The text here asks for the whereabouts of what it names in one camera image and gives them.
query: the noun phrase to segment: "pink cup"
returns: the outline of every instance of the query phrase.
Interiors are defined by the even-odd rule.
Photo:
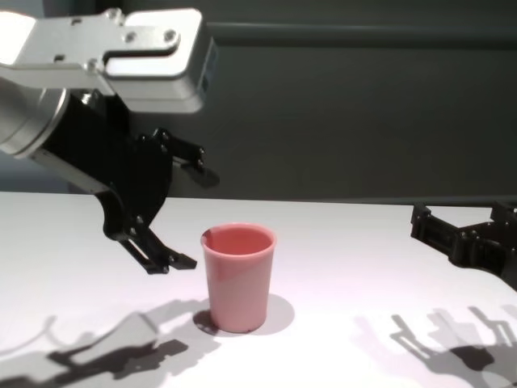
[[[236,222],[203,233],[210,314],[223,331],[246,333],[266,321],[276,236]]]

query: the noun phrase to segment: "gray wall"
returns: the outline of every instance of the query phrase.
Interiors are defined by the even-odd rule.
[[[490,26],[517,31],[517,6],[508,1],[125,3],[127,11],[196,6],[216,38],[225,23],[235,36],[239,28],[248,32],[235,23],[309,23],[314,31],[328,23],[406,24],[438,36],[446,27],[462,41],[469,40],[465,31],[490,38]],[[179,176],[171,192],[177,196],[514,200],[517,51],[497,44],[450,49],[446,38],[442,48],[425,49],[365,48],[360,39],[334,48],[230,42],[221,47],[201,114],[137,116],[135,130],[166,126],[207,149],[220,187],[206,192]],[[271,39],[271,46],[277,43]]]

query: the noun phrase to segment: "metal bracket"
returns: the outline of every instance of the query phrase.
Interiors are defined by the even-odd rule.
[[[448,256],[460,268],[489,272],[517,291],[517,209],[494,204],[490,219],[456,227],[433,216],[429,208],[413,209],[411,237]]]
[[[27,38],[18,42],[15,58],[0,63],[0,77],[30,87],[51,84],[114,95],[103,75],[109,58],[168,56],[180,41],[171,26],[124,26],[124,15],[116,8],[100,15],[37,20],[7,14],[2,13],[2,18],[19,19],[30,28],[24,30]]]

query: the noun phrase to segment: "white table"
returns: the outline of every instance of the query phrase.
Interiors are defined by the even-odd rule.
[[[411,210],[169,199],[153,230],[199,265],[148,276],[103,236],[103,212],[93,196],[2,193],[0,387],[485,388],[516,382],[515,338],[495,335],[491,322],[517,330],[517,293],[490,274],[453,267],[410,238]],[[490,213],[434,212],[457,225],[488,221]],[[227,221],[262,223],[279,239],[268,320],[249,335],[211,335],[193,322],[208,308],[200,235]],[[412,354],[394,340],[401,329],[392,315],[407,324],[423,352]],[[86,372],[70,372],[48,358],[109,331],[72,357],[81,365],[113,344],[125,349],[97,369],[87,364]],[[152,339],[164,343],[155,353],[127,349]],[[491,365],[486,350],[469,347],[478,344],[493,354]],[[467,368],[454,352],[484,370]],[[123,368],[114,374],[110,365]],[[57,375],[65,380],[53,382]]]

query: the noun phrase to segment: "screw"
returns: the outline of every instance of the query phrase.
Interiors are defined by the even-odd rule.
[[[119,13],[119,10],[117,8],[110,8],[109,10],[106,10],[104,13],[108,19],[114,19],[117,14]]]
[[[176,37],[176,32],[174,32],[173,30],[167,30],[165,31],[165,33],[163,34],[163,40],[165,42],[170,42],[171,40],[173,40],[174,38]]]
[[[89,72],[93,73],[96,70],[97,70],[97,60],[95,58],[91,58],[86,63],[86,71],[89,71]]]
[[[134,31],[128,32],[124,37],[124,42],[131,43],[137,38],[137,33]]]
[[[85,105],[90,105],[90,101],[91,99],[94,97],[93,93],[91,92],[88,92],[88,93],[84,93],[82,96],[81,96],[81,102],[84,103]]]

